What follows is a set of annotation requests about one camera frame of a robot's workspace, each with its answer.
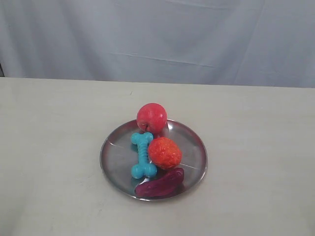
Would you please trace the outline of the round stainless steel plate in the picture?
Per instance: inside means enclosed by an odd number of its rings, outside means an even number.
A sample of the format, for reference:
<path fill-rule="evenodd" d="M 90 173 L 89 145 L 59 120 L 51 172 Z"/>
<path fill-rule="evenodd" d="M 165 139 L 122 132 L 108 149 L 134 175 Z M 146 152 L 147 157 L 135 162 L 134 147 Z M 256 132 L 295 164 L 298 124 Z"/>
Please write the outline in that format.
<path fill-rule="evenodd" d="M 105 139 L 100 151 L 100 166 L 107 180 L 125 195 L 142 201 L 166 201 L 195 189 L 204 179 L 208 169 L 206 148 L 200 137 L 188 126 L 169 119 L 161 133 L 172 139 L 183 153 L 180 167 L 184 170 L 184 180 L 173 192 L 165 196 L 139 197 L 136 186 L 148 181 L 147 178 L 134 179 L 131 167 L 137 163 L 137 147 L 130 137 L 139 132 L 135 120 L 121 124 Z"/>

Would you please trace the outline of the teal toy bone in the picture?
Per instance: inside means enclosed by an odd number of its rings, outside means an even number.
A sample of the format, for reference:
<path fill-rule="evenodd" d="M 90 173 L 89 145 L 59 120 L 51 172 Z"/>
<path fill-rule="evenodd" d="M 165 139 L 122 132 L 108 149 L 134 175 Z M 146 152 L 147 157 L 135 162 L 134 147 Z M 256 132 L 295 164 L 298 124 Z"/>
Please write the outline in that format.
<path fill-rule="evenodd" d="M 131 176 L 135 179 L 155 177 L 157 167 L 149 162 L 148 156 L 148 146 L 154 139 L 153 134 L 150 132 L 133 133 L 130 139 L 132 144 L 137 146 L 138 153 L 138 163 L 131 168 Z"/>

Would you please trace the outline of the purple toy sweet potato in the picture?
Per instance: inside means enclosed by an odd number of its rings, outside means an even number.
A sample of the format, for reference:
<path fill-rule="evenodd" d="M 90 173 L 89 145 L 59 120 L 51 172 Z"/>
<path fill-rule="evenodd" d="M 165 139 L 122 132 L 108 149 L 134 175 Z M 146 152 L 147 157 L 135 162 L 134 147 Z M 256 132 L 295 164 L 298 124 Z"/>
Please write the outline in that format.
<path fill-rule="evenodd" d="M 161 178 L 144 182 L 135 188 L 135 194 L 141 198 L 165 197 L 174 192 L 184 181 L 183 168 L 175 168 Z"/>

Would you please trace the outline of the white backdrop cloth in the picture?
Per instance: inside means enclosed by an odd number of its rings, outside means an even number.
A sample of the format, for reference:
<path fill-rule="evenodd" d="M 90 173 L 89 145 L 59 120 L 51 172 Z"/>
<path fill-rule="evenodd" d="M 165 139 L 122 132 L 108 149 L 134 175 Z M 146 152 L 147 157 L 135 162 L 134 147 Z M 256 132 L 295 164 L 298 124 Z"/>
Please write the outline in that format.
<path fill-rule="evenodd" d="M 312 0 L 3 0 L 5 76 L 312 88 Z"/>

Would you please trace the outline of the red apple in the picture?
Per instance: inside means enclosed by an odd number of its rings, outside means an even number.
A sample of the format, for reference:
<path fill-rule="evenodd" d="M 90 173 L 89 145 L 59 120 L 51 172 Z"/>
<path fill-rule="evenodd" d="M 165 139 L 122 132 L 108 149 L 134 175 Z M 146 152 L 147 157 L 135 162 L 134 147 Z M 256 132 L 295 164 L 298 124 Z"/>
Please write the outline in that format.
<path fill-rule="evenodd" d="M 142 131 L 157 134 L 167 123 L 167 112 L 158 103 L 148 103 L 138 111 L 136 122 Z"/>

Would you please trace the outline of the orange-red toy strawberry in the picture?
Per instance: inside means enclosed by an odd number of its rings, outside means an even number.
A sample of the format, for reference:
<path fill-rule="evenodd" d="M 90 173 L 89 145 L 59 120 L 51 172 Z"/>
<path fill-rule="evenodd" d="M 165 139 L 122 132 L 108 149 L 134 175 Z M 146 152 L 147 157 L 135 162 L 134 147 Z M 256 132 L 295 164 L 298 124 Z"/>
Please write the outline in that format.
<path fill-rule="evenodd" d="M 148 155 L 151 161 L 163 170 L 173 169 L 182 161 L 182 151 L 167 137 L 153 139 L 148 146 Z"/>

